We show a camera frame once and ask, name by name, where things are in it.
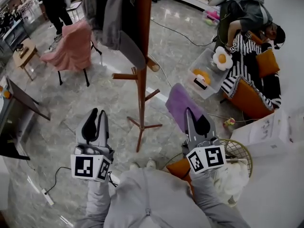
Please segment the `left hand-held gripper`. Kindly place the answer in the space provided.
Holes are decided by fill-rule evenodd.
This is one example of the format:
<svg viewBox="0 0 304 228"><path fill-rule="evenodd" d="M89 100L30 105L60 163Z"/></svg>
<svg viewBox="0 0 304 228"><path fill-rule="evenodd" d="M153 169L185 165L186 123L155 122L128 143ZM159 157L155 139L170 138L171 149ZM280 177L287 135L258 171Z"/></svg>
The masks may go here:
<svg viewBox="0 0 304 228"><path fill-rule="evenodd" d="M93 108L80 121L76 128L76 144L71 155L71 173L73 178L105 182L110 165L114 160L114 150L107 145L109 138L108 117L104 110L97 118L98 109Z"/></svg>

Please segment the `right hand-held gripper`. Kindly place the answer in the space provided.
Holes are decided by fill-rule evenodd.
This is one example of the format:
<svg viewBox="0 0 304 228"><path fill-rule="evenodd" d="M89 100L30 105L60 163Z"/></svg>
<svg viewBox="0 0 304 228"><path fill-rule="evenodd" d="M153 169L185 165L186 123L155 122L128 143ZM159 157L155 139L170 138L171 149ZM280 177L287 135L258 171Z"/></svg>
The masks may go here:
<svg viewBox="0 0 304 228"><path fill-rule="evenodd" d="M223 167L226 163L225 147L219 142L215 123L211 117L203 114L196 120L188 107L185 117L187 140L183 151L190 170L194 174L200 174Z"/></svg>

